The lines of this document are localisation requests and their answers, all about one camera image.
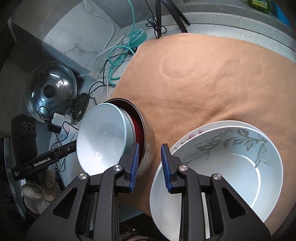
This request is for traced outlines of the white power adapter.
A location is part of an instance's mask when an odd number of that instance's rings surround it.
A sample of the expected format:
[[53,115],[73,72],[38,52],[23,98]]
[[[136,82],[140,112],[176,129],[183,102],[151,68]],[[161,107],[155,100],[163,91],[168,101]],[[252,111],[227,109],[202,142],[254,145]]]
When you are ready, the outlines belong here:
[[49,132],[53,133],[60,133],[62,130],[62,124],[63,122],[71,122],[72,118],[70,115],[61,115],[58,113],[54,113],[53,117],[50,117],[48,125],[47,125],[47,130]]

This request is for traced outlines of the white plate grey leaf pattern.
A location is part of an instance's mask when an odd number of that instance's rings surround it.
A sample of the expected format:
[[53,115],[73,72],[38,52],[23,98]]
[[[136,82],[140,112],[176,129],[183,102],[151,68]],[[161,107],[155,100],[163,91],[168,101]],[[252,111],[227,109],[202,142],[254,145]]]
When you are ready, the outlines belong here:
[[162,163],[152,183],[152,219],[168,240],[269,240],[265,221],[280,196],[283,167],[259,131],[222,126],[171,153],[179,157],[181,193],[168,193]]

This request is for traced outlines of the tan cloth mat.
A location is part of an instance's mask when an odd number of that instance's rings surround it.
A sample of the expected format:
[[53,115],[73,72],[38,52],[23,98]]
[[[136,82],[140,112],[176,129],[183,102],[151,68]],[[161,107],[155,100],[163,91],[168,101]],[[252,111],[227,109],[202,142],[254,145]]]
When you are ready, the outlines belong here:
[[283,187],[266,221],[277,231],[295,204],[295,63],[250,42],[175,34],[141,44],[112,95],[134,103],[156,147],[220,120],[250,123],[276,145]]

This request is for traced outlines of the green dish soap bottle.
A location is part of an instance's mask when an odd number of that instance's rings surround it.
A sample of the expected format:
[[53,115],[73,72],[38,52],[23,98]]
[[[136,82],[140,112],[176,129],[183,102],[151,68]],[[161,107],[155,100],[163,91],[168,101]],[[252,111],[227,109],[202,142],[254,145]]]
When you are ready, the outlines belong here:
[[248,6],[263,13],[273,13],[270,0],[247,0]]

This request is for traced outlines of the stainless steel bowl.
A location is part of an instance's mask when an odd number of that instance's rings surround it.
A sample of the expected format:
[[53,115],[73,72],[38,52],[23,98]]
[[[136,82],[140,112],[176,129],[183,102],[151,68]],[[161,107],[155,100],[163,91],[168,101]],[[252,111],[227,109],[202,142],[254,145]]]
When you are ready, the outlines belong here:
[[116,99],[123,99],[124,101],[130,102],[133,106],[135,106],[135,108],[137,109],[137,111],[140,114],[140,118],[142,119],[142,125],[144,128],[144,152],[142,154],[141,163],[138,163],[138,171],[137,171],[137,177],[140,177],[148,170],[148,168],[150,167],[150,165],[154,159],[155,148],[156,148],[154,130],[152,128],[152,125],[149,123],[147,117],[142,112],[142,110],[140,108],[138,108],[131,101],[124,99],[124,98],[112,98],[112,99],[107,100],[106,103],[113,104],[113,102]]

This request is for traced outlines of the red steel bowl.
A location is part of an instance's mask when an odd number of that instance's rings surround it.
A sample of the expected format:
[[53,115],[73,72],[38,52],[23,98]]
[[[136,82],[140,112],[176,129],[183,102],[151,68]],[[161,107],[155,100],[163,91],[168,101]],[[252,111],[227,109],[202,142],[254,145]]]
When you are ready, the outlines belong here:
[[132,119],[135,129],[135,142],[139,144],[139,163],[141,163],[142,154],[144,152],[144,128],[142,125],[140,114],[135,106],[133,106],[128,101],[124,101],[123,99],[116,99],[113,104],[115,104],[118,108],[122,108],[124,111],[126,111]]

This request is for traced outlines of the light blue ceramic bowl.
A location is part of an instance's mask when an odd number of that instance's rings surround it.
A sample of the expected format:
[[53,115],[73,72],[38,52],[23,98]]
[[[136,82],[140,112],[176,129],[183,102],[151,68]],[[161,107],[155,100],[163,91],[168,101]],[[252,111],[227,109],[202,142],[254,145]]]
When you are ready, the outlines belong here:
[[79,164],[90,176],[101,174],[118,164],[135,140],[134,124],[127,112],[114,104],[99,104],[86,114],[79,127]]

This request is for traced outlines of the pink blossom floral plate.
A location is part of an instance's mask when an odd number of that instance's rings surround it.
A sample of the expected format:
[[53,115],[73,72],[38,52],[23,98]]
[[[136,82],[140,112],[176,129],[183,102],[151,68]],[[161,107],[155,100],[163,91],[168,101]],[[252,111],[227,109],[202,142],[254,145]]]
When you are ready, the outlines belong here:
[[220,121],[215,121],[212,123],[208,123],[205,124],[203,126],[200,126],[194,130],[192,130],[191,132],[187,133],[186,135],[184,135],[182,138],[180,138],[171,148],[170,148],[170,152],[174,152],[178,147],[180,147],[182,144],[184,144],[185,142],[187,142],[189,139],[201,134],[202,132],[211,130],[213,128],[218,128],[218,127],[222,127],[222,126],[243,126],[243,127],[248,127],[248,128],[253,128],[254,130],[259,131],[262,135],[265,136],[265,134],[258,129],[257,127],[249,124],[249,123],[245,123],[243,121],[237,121],[237,120],[220,120]]

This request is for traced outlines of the teal round power strip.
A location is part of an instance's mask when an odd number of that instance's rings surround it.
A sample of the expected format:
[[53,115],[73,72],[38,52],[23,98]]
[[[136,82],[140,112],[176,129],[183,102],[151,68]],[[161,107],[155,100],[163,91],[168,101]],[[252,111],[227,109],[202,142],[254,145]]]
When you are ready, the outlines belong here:
[[130,32],[122,39],[122,44],[129,46],[131,49],[137,48],[147,39],[147,33],[143,29],[136,29]]

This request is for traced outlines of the black tripod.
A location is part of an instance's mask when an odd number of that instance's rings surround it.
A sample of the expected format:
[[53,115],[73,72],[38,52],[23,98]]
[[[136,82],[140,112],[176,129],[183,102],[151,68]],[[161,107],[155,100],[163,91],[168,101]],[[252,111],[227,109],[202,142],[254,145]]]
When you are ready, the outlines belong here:
[[156,16],[154,16],[154,12],[152,11],[152,8],[150,7],[147,0],[145,0],[145,3],[152,15],[152,18],[150,20],[147,19],[147,24],[145,26],[153,28],[154,36],[156,39],[159,39],[162,36],[162,34],[165,34],[167,32],[167,28],[162,25],[162,11],[161,11],[162,5],[166,7],[166,9],[170,13],[173,20],[176,22],[181,32],[182,33],[188,32],[187,28],[185,27],[185,24],[191,25],[191,23],[185,17],[182,11],[173,3],[173,1],[171,0],[155,1]]

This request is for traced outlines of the steel pot lid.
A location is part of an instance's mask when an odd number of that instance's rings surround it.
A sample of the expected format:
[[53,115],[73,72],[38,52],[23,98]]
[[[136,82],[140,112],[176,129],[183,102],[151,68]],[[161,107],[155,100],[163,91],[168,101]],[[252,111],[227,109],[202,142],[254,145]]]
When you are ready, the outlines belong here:
[[77,82],[71,69],[57,61],[39,65],[30,75],[25,104],[36,120],[46,122],[53,114],[70,112],[67,101],[77,95]]

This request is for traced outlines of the white work glove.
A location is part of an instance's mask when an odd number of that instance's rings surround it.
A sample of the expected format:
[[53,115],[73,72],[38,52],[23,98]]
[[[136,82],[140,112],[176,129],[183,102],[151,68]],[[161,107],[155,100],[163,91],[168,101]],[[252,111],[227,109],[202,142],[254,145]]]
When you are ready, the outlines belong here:
[[39,216],[59,195],[54,173],[48,169],[45,172],[43,184],[26,181],[21,187],[24,204],[29,211]]

